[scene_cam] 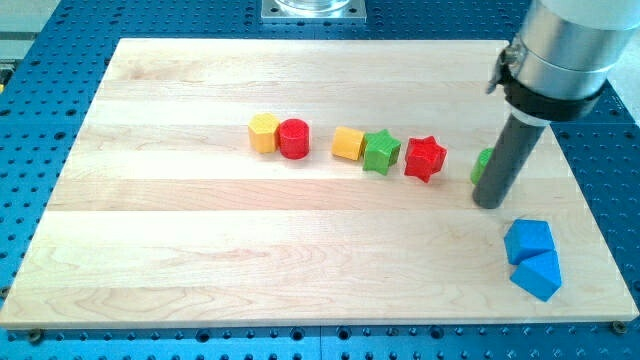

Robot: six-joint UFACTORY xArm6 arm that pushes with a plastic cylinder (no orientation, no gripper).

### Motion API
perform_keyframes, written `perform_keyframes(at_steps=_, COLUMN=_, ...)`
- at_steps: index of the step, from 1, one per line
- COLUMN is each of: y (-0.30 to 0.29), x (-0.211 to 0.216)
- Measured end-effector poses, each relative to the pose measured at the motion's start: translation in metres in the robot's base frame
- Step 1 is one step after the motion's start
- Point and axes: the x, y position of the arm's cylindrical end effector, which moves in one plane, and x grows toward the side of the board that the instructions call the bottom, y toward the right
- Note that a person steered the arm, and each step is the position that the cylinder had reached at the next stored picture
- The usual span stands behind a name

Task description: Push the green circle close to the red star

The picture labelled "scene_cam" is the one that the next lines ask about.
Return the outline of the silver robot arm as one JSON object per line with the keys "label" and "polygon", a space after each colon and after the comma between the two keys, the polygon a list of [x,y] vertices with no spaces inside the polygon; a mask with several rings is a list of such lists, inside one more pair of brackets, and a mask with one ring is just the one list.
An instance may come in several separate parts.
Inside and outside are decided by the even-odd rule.
{"label": "silver robot arm", "polygon": [[595,94],[639,28],[639,0],[534,0],[513,40],[514,78],[533,92]]}

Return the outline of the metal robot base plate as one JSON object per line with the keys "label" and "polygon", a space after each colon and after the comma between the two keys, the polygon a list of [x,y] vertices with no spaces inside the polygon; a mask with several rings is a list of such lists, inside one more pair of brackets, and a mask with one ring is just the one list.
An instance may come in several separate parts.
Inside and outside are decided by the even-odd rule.
{"label": "metal robot base plate", "polygon": [[262,0],[260,17],[267,22],[365,21],[365,0]]}

